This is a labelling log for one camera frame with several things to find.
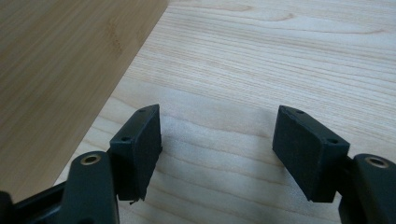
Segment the bamboo wooden board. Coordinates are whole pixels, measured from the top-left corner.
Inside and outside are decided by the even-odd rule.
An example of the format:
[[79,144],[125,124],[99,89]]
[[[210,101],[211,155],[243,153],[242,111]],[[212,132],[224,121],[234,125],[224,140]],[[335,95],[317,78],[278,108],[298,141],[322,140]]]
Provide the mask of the bamboo wooden board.
[[0,190],[51,187],[169,0],[0,0]]

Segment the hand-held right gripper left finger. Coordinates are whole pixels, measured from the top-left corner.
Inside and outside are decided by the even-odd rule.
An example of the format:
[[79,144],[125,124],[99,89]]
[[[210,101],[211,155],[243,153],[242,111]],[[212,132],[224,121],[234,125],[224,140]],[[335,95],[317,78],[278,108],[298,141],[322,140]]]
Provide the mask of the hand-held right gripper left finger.
[[160,106],[138,109],[110,140],[108,150],[120,201],[146,198],[162,149]]

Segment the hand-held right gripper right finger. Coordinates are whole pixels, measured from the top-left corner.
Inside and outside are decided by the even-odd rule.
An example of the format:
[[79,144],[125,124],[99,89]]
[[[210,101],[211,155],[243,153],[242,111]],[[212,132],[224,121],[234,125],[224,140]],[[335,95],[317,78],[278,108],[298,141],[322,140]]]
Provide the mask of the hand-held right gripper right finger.
[[331,203],[336,192],[336,168],[350,144],[303,110],[278,108],[273,151],[308,201]]

